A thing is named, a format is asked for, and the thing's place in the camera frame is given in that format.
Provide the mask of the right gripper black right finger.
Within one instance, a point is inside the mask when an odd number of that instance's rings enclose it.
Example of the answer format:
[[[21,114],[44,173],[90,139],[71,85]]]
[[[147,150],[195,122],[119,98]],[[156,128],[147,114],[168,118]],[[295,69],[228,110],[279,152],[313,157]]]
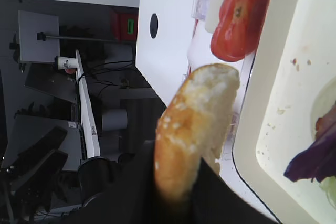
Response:
[[[275,223],[236,195],[201,159],[189,223]]]

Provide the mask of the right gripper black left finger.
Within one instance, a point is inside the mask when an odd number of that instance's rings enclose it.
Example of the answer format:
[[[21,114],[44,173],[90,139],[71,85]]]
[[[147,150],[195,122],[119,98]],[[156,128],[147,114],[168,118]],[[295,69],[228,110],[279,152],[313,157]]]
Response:
[[[63,223],[172,223],[154,183],[154,141],[146,141],[109,189]]]

